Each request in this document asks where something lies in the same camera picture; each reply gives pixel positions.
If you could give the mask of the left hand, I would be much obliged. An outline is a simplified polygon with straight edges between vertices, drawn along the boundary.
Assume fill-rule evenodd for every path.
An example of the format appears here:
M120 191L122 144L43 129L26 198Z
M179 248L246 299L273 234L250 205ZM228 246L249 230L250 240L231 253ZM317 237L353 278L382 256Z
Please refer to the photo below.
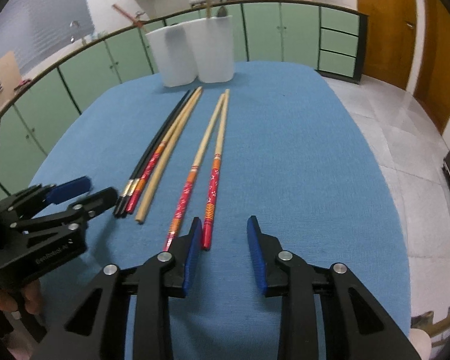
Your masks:
M29 314L38 315L42 312L44 299L39 280L27 284L18 295L14 291L0 289L0 311L12 313L18 311L19 305L25 306Z

